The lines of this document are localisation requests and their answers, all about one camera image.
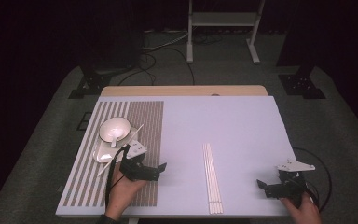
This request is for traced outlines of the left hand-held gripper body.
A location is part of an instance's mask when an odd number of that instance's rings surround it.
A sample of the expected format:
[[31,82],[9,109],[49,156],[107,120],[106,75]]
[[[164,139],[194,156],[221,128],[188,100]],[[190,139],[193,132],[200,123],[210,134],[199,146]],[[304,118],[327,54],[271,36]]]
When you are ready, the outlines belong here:
[[146,180],[152,181],[152,175],[158,172],[157,168],[143,165],[145,153],[132,159],[126,159],[125,156],[129,152],[130,146],[125,146],[123,157],[120,163],[119,171],[130,181]]

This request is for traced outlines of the white bowl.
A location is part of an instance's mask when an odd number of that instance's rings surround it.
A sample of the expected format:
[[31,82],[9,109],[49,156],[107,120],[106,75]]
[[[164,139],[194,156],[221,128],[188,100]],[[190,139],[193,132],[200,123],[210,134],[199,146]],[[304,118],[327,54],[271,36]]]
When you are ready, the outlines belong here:
[[104,142],[111,143],[112,137],[110,136],[110,133],[114,129],[123,129],[124,130],[123,135],[117,140],[117,142],[118,142],[118,141],[122,140],[123,138],[125,138],[130,133],[131,124],[127,119],[121,118],[121,117],[108,119],[100,126],[100,129],[99,129],[100,138]]

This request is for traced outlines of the white square plate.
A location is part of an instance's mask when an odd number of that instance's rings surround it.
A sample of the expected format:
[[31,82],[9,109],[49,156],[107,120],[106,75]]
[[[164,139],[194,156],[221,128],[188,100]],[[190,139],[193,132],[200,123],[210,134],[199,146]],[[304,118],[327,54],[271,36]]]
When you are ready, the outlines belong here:
[[132,127],[131,132],[125,138],[118,141],[115,147],[111,147],[111,143],[104,142],[101,138],[98,138],[92,153],[93,159],[99,163],[110,162],[118,151],[126,145],[130,146],[126,156],[127,159],[132,159],[147,151],[147,149],[138,141],[137,129]]

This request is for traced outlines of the white metal stand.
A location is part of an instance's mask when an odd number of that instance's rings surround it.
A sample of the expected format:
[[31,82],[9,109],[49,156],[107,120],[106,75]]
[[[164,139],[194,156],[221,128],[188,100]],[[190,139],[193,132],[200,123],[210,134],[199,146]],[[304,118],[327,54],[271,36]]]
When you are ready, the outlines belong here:
[[255,38],[261,22],[266,0],[259,0],[255,12],[194,12],[193,0],[188,0],[186,61],[193,63],[193,30],[196,27],[251,27],[251,37],[246,40],[254,64],[260,64],[255,49]]

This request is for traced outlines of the dark floor outlet box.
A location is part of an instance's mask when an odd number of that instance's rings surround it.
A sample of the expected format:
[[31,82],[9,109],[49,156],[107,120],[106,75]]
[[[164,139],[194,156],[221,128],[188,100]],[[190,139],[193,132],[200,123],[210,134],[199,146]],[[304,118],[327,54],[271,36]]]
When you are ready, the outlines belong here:
[[89,125],[90,119],[91,119],[91,112],[85,112],[81,118],[81,120],[79,121],[79,123],[77,124],[76,129],[78,131],[86,131],[87,127]]

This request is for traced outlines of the person's right hand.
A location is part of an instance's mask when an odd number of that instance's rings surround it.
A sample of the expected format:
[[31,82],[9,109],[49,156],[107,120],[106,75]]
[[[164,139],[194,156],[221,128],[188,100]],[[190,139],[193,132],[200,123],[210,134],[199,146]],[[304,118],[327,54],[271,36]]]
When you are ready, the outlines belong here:
[[280,198],[295,224],[322,224],[318,207],[310,199],[308,193],[302,194],[302,203],[296,208],[289,199]]

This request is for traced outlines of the wooden table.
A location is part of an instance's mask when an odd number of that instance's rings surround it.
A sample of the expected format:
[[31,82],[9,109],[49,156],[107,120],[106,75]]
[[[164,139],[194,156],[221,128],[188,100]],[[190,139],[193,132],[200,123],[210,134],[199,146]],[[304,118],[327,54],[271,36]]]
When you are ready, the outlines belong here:
[[261,85],[108,86],[101,96],[268,96]]

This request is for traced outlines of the white spoon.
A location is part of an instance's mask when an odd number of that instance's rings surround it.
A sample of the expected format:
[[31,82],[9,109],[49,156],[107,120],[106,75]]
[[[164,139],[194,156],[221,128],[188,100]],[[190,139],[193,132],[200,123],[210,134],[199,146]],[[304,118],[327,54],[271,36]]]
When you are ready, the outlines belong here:
[[123,135],[124,130],[123,129],[114,129],[110,136],[112,137],[111,141],[111,147],[115,147],[117,145],[117,140]]

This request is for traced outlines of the bundle of white chopsticks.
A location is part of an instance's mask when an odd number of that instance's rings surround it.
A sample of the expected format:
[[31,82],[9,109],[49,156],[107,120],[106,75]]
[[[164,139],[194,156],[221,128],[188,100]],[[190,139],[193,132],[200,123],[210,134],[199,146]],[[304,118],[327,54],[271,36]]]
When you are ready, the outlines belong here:
[[224,213],[223,203],[220,195],[216,172],[214,169],[213,153],[209,143],[202,145],[204,169],[208,193],[208,205],[211,215],[220,215]]

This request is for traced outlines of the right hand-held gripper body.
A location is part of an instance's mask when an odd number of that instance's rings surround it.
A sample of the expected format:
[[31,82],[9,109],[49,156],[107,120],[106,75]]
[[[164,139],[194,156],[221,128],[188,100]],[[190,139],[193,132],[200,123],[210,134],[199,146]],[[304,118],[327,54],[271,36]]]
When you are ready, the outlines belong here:
[[303,192],[307,192],[310,197],[315,196],[308,188],[307,181],[303,175],[304,172],[314,171],[314,165],[288,159],[285,163],[277,165],[276,168],[279,173],[279,179],[288,189],[290,196],[301,195]]

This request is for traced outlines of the white table cover sheet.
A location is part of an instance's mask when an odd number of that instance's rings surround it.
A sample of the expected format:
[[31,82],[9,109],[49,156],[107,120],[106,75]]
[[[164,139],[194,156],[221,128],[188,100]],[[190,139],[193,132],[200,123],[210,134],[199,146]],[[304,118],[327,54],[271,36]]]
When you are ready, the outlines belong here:
[[[142,189],[127,217],[208,217],[202,145],[212,148],[222,217],[283,217],[281,203],[256,180],[275,183],[276,166],[293,158],[279,109],[271,96],[102,97],[107,102],[164,103],[159,181]],[[60,208],[61,217],[93,217],[102,207]]]

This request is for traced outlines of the single white chopstick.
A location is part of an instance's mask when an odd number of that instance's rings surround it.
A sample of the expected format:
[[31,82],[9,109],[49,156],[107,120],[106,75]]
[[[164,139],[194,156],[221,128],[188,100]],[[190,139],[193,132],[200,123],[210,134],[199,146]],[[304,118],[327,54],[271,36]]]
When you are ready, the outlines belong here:
[[100,139],[95,149],[95,160],[99,163],[104,163],[104,167],[98,173],[98,176],[102,175],[105,170],[111,165],[112,160],[121,161],[123,153],[119,152],[122,147],[130,146],[131,149],[125,156],[126,159],[134,158],[135,156],[146,153],[147,149],[143,147],[138,141],[138,132],[141,128],[131,128],[130,133],[117,142],[116,147],[112,147],[110,142],[106,142]]

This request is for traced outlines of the striped placemat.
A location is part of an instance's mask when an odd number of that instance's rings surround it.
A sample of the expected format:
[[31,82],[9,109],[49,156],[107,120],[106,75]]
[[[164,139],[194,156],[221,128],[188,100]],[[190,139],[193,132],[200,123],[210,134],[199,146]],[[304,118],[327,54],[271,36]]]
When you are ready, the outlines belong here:
[[159,165],[164,103],[107,102],[94,107],[89,125],[76,155],[71,174],[64,188],[60,208],[91,208],[104,206],[104,190],[108,172],[104,164],[94,159],[96,149],[102,146],[99,130],[104,121],[122,117],[137,129],[138,141],[147,148],[144,165]]

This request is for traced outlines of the black stand base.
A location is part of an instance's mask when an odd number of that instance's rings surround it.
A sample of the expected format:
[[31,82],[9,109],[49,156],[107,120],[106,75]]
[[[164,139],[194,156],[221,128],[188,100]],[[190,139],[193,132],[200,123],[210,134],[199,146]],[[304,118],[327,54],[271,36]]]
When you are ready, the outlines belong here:
[[300,95],[304,99],[324,99],[323,92],[310,79],[313,65],[301,65],[295,74],[279,75],[287,95]]

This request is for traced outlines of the black equipment stand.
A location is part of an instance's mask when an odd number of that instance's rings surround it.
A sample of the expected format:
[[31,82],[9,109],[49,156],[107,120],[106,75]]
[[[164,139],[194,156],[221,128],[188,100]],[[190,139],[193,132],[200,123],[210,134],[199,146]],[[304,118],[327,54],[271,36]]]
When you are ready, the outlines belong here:
[[77,88],[71,91],[69,99],[82,99],[86,95],[100,95],[103,88],[109,85],[112,77],[130,72],[138,64],[137,61],[82,63],[79,67],[83,77]]

